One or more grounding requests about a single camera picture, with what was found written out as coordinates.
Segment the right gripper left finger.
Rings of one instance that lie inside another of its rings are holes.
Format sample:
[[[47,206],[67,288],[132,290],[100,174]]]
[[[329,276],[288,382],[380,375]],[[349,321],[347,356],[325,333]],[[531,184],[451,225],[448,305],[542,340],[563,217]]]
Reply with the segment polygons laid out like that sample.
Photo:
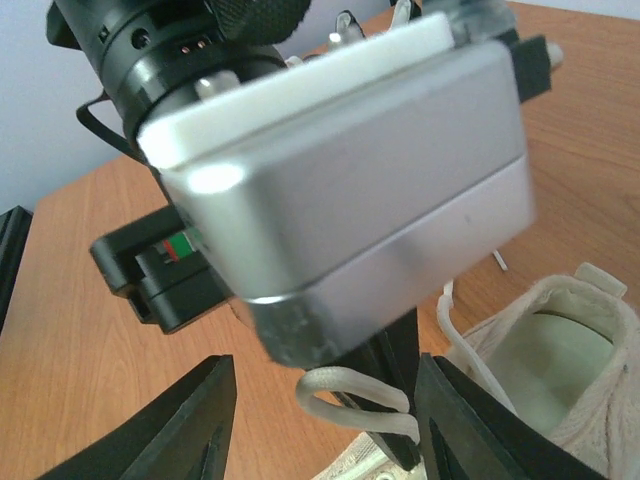
[[[222,479],[235,414],[230,355],[209,356],[43,479]]]

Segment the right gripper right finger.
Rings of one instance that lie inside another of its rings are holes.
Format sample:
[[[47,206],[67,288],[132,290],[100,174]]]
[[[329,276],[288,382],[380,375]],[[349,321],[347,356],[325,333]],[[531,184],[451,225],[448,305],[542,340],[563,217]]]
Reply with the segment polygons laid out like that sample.
[[[442,356],[420,358],[415,404],[430,479],[601,479]]]

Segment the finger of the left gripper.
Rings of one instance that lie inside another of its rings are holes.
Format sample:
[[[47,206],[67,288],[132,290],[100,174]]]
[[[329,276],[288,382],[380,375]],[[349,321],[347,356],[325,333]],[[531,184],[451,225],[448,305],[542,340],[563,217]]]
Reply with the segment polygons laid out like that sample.
[[[358,349],[333,362],[355,381],[353,387],[342,381],[336,396],[356,410],[352,424],[363,428],[393,463],[408,471],[420,462],[415,402],[384,380],[381,360],[381,349]]]
[[[412,309],[379,334],[384,380],[412,400],[419,367],[418,312]]]

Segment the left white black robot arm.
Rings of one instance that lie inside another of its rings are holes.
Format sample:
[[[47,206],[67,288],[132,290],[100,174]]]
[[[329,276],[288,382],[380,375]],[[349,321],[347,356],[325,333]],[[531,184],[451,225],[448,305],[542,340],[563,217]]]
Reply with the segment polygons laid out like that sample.
[[[55,1],[46,36],[84,53],[114,132],[168,204],[96,240],[111,292],[172,334],[224,302],[298,401],[419,462],[417,305],[534,217],[520,106],[563,59],[503,1],[394,3],[365,36],[284,58],[306,1]]]

